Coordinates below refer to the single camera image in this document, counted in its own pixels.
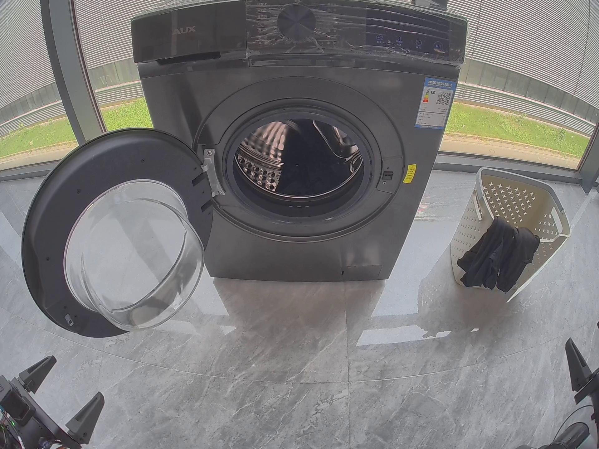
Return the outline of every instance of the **glass wall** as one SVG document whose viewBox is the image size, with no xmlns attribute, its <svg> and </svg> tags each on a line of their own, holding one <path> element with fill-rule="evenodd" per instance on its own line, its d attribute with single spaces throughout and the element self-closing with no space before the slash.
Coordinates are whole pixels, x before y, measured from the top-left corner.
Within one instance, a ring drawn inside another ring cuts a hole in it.
<svg viewBox="0 0 599 449">
<path fill-rule="evenodd" d="M 165 1 L 75 0 L 109 130 L 152 126 L 130 21 Z M 599 120 L 599 0 L 449 0 L 449 8 L 470 27 L 441 150 L 576 168 Z M 23 22 L 35 31 L 16 38 Z M 0 162 L 10 156 L 14 163 L 16 153 L 59 156 L 48 148 L 75 143 L 52 78 L 39 0 L 0 0 L 0 56 Z"/>
<path fill-rule="evenodd" d="M 50 68 L 40 0 L 0 0 L 0 171 L 59 160 L 76 145 Z"/>
<path fill-rule="evenodd" d="M 441 151 L 576 169 L 599 121 L 599 1 L 448 6 L 469 29 Z"/>
</svg>

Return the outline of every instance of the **black garment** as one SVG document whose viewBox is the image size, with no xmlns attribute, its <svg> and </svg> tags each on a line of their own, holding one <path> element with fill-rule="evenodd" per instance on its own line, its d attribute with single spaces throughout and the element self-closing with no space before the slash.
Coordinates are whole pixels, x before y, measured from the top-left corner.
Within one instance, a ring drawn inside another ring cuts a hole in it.
<svg viewBox="0 0 599 449">
<path fill-rule="evenodd" d="M 528 228 L 516 228 L 512 247 L 499 269 L 497 287 L 501 291 L 507 293 L 513 288 L 526 265 L 533 262 L 534 254 L 540 243 L 540 238 L 533 235 Z"/>
<path fill-rule="evenodd" d="M 495 218 L 486 233 L 458 260 L 464 286 L 497 286 L 507 293 L 533 260 L 540 240 L 526 228 Z"/>
</svg>

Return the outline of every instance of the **laundry basket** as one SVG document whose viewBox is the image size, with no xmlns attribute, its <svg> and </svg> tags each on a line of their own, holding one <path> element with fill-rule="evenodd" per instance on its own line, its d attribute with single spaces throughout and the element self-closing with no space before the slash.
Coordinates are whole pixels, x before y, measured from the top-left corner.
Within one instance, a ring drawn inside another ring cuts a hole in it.
<svg viewBox="0 0 599 449">
<path fill-rule="evenodd" d="M 570 223 L 554 190 L 541 181 L 498 169 L 481 168 L 475 190 L 466 206 L 453 240 L 453 276 L 461 284 L 460 259 L 489 229 L 495 217 L 528 228 L 541 239 L 533 262 L 528 264 L 508 292 L 511 301 L 543 269 L 570 236 Z"/>
</svg>

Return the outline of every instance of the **energy label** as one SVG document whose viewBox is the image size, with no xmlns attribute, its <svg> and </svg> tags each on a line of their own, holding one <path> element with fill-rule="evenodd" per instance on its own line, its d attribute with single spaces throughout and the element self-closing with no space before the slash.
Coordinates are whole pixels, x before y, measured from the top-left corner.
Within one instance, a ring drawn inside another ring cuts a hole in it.
<svg viewBox="0 0 599 449">
<path fill-rule="evenodd" d="M 454 81 L 426 79 L 415 127 L 445 129 L 455 89 Z"/>
</svg>

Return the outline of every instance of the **stainless steel drum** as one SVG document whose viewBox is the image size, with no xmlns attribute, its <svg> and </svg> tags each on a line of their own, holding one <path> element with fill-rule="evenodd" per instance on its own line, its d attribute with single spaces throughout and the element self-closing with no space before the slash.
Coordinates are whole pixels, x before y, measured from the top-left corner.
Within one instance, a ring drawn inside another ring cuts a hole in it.
<svg viewBox="0 0 599 449">
<path fill-rule="evenodd" d="M 349 184 L 363 165 L 339 128 L 309 119 L 271 122 L 248 135 L 236 161 L 257 188 L 286 198 L 317 198 Z"/>
</svg>

